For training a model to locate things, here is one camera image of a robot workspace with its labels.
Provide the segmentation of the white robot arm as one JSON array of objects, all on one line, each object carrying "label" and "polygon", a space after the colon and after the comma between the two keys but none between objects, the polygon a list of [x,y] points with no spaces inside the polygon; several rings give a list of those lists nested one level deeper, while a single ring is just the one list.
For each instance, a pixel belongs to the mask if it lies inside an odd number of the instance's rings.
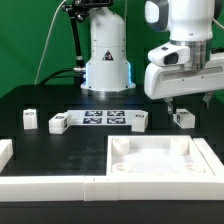
[{"label": "white robot arm", "polygon": [[90,11],[91,58],[81,85],[105,97],[144,85],[151,99],[224,89],[224,53],[211,49],[222,0],[140,0],[126,21]]}]

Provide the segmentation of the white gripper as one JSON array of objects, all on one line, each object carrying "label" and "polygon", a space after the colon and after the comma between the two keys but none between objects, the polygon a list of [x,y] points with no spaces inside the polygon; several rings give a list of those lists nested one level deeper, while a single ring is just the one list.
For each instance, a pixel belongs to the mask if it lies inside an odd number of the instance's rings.
[{"label": "white gripper", "polygon": [[145,72],[144,91],[150,99],[163,99],[168,114],[174,112],[173,98],[206,92],[204,108],[208,109],[214,90],[224,89],[224,53],[212,54],[199,71],[183,71],[180,65],[159,67],[149,64]]}]

